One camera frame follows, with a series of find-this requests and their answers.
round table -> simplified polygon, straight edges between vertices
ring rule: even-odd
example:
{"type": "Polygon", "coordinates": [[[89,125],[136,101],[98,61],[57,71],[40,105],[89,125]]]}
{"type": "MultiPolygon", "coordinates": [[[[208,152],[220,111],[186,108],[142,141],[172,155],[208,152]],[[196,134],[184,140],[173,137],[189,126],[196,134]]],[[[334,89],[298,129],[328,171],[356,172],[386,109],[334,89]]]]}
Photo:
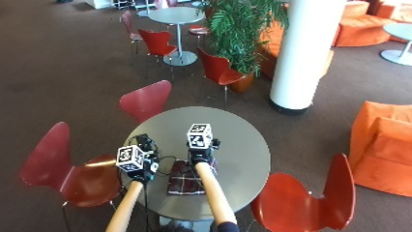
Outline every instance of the round table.
{"type": "MultiPolygon", "coordinates": [[[[262,189],[270,171],[266,142],[253,125],[237,115],[214,108],[192,106],[156,115],[130,133],[129,138],[146,133],[154,140],[160,156],[186,160],[186,132],[192,124],[210,124],[213,138],[221,141],[213,152],[217,176],[232,210],[240,210],[262,189]]],[[[169,173],[173,159],[161,159],[158,170],[169,173]]],[[[210,220],[205,195],[168,195],[168,176],[156,173],[146,185],[148,209],[160,216],[177,220],[210,220]]],[[[122,173],[124,183],[130,178],[122,173]]],[[[144,194],[137,201],[144,205],[144,194]]]]}
{"type": "Polygon", "coordinates": [[[174,51],[170,55],[170,62],[168,57],[164,58],[166,64],[173,66],[186,66],[192,64],[197,56],[190,51],[181,50],[181,40],[180,40],[180,25],[185,23],[192,23],[202,20],[205,14],[196,8],[188,7],[173,7],[173,8],[164,8],[149,13],[149,18],[153,21],[165,23],[165,24],[174,24],[177,28],[177,51],[174,51]]]}
{"type": "Polygon", "coordinates": [[[412,66],[412,54],[408,52],[412,44],[412,24],[392,23],[384,26],[384,30],[393,36],[408,41],[402,50],[384,50],[381,56],[400,65],[412,66]]]}

pillar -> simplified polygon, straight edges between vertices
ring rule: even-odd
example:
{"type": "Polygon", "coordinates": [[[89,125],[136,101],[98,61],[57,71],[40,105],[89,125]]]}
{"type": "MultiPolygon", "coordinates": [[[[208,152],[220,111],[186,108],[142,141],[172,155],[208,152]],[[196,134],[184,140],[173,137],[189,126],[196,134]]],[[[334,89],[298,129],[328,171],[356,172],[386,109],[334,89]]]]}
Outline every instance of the pillar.
{"type": "Polygon", "coordinates": [[[285,115],[312,104],[346,0],[289,0],[269,103],[285,115]]]}

napkin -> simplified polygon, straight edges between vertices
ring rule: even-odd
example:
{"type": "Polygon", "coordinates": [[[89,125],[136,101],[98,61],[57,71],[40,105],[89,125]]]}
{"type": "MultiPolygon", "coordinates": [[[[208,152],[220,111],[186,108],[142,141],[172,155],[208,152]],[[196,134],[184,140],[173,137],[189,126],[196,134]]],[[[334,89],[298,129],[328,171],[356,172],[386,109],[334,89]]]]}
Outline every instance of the napkin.
{"type": "MultiPolygon", "coordinates": [[[[212,158],[210,168],[216,174],[216,159],[212,158]]],[[[189,161],[177,159],[168,177],[168,195],[204,195],[205,188],[201,178],[189,165],[189,161]]]]}

plant pot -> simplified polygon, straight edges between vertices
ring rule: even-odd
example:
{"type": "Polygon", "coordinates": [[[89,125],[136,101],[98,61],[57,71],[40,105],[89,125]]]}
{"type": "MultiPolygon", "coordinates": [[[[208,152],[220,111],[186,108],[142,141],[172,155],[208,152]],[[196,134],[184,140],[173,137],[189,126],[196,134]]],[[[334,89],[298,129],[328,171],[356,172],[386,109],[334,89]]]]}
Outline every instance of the plant pot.
{"type": "Polygon", "coordinates": [[[242,79],[228,85],[229,89],[236,93],[242,93],[246,90],[248,86],[250,86],[253,78],[253,73],[244,75],[242,79]]]}

brown carpet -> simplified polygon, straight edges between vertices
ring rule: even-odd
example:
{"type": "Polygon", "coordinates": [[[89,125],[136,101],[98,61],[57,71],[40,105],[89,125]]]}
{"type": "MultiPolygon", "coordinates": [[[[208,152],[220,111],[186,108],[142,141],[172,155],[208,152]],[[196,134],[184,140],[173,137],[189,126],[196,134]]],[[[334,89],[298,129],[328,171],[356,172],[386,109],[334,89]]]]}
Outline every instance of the brown carpet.
{"type": "MultiPolygon", "coordinates": [[[[169,79],[168,66],[158,68],[154,59],[144,78],[142,43],[130,66],[121,12],[94,10],[80,0],[65,4],[53,0],[0,2],[0,231],[65,230],[60,195],[49,188],[28,186],[18,177],[21,164],[53,124],[64,121],[70,127],[74,164],[96,155],[114,154],[136,127],[120,109],[118,98],[169,79]]],[[[134,17],[132,23],[133,28],[160,27],[148,18],[134,17]]],[[[196,42],[190,38],[188,49],[194,51],[196,42]]],[[[292,174],[316,195],[321,193],[332,155],[349,152],[350,126],[361,103],[412,103],[412,67],[392,64],[378,56],[381,50],[402,47],[401,43],[386,42],[334,48],[313,106],[302,116],[284,116],[269,107],[270,81],[264,77],[256,79],[246,93],[248,102],[229,94],[228,111],[245,118],[265,137],[272,172],[292,174]]],[[[194,101],[201,72],[200,62],[174,69],[168,109],[189,105],[222,108],[221,92],[212,83],[205,91],[217,99],[194,101]]],[[[72,231],[102,231],[113,211],[109,205],[89,209],[68,206],[66,213],[72,231]]],[[[252,220],[248,207],[237,217],[244,231],[252,220]]],[[[410,198],[356,187],[356,214],[345,231],[408,232],[410,221],[410,198]]],[[[138,210],[130,231],[144,231],[138,210]]],[[[250,231],[264,229],[254,223],[250,231]]]]}

